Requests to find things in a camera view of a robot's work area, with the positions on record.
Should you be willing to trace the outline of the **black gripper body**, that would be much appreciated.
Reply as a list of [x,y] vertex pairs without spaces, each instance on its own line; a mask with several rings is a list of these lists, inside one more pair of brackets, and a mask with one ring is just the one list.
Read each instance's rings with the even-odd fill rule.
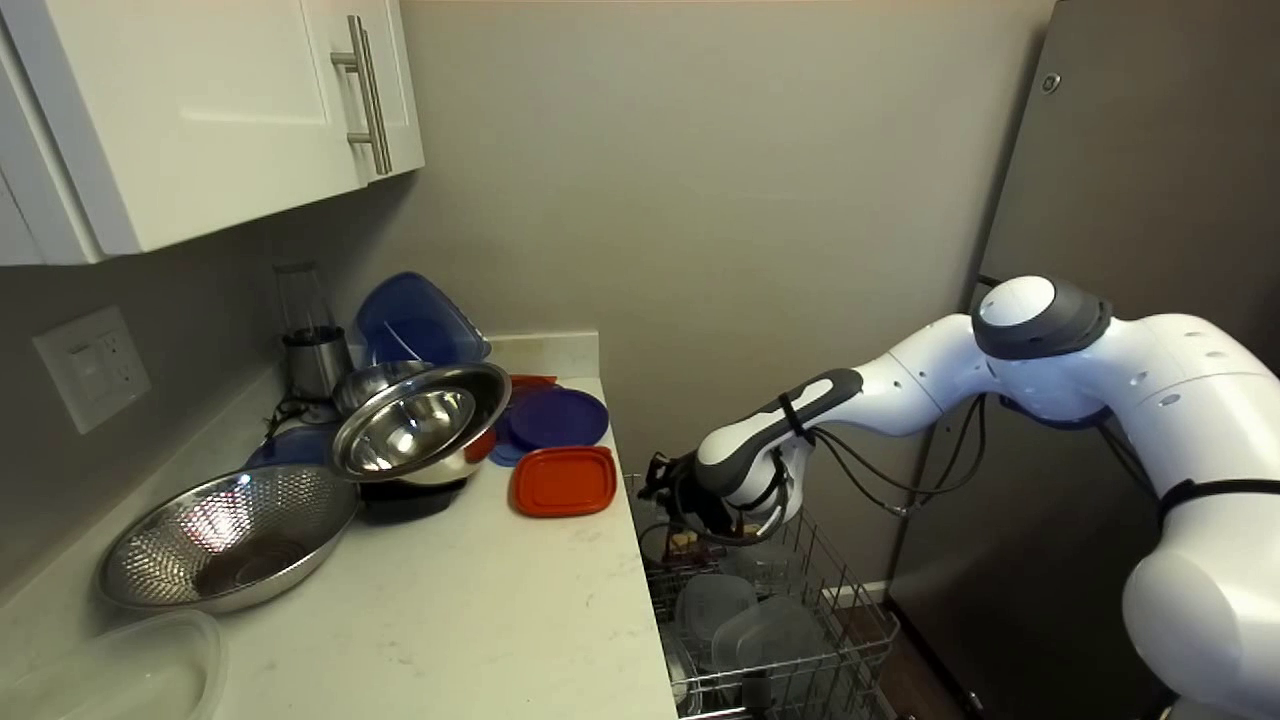
[[698,480],[698,454],[652,454],[640,496],[661,503],[678,524],[729,537],[734,515],[715,490]]

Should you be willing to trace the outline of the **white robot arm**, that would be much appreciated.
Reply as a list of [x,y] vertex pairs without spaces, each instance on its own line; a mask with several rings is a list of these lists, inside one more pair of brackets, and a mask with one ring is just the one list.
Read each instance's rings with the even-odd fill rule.
[[996,396],[1049,427],[1114,420],[1159,506],[1122,614],[1178,720],[1280,720],[1280,378],[1205,314],[1122,319],[1102,295],[1014,275],[890,353],[830,366],[678,460],[644,496],[721,545],[805,506],[810,452],[837,427],[914,436]]

